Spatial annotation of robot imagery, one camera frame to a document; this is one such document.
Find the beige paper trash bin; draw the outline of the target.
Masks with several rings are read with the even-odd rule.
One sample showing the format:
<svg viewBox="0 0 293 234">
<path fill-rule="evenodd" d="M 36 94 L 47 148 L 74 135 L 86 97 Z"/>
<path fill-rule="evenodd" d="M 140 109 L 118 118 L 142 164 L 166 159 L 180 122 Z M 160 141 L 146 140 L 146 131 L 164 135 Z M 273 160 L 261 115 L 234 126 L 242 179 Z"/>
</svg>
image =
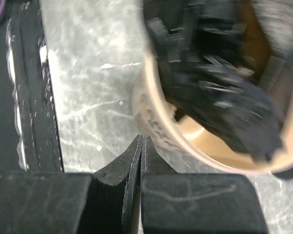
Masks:
<svg viewBox="0 0 293 234">
<path fill-rule="evenodd" d="M 233 151 L 221 138 L 167 100 L 147 30 L 146 36 L 142 77 L 133 89 L 132 110 L 155 144 L 189 154 L 213 168 L 230 173 L 280 173 L 293 168 L 293 96 L 281 131 L 284 148 L 277 151 L 269 163 L 255 162 L 250 155 Z"/>
</svg>

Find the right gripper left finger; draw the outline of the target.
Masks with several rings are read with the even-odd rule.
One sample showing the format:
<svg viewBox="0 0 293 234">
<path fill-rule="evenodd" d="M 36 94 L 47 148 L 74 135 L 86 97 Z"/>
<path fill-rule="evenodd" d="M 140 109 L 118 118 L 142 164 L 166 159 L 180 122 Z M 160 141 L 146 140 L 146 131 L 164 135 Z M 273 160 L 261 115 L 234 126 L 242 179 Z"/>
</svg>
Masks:
<svg viewBox="0 0 293 234">
<path fill-rule="evenodd" d="M 142 147 L 95 173 L 0 174 L 0 234 L 136 234 Z"/>
</svg>

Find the black trash bag roll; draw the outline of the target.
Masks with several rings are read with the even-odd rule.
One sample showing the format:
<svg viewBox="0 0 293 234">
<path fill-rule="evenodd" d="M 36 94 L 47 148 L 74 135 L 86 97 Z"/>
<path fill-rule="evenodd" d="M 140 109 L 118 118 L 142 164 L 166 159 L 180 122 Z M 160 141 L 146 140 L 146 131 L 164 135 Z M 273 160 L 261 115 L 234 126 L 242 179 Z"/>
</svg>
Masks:
<svg viewBox="0 0 293 234">
<path fill-rule="evenodd" d="M 293 96 L 293 0 L 145 0 L 167 100 L 255 162 L 284 148 Z"/>
</svg>

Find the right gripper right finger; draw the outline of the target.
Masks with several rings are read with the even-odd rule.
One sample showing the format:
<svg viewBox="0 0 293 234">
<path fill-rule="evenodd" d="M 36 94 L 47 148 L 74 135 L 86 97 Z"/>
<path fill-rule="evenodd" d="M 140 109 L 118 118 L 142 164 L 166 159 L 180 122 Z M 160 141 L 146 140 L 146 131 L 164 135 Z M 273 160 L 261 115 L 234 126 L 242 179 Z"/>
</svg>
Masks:
<svg viewBox="0 0 293 234">
<path fill-rule="evenodd" d="M 141 152 L 141 209 L 146 234 L 266 234 L 257 192 L 239 174 L 176 172 L 149 136 Z"/>
</svg>

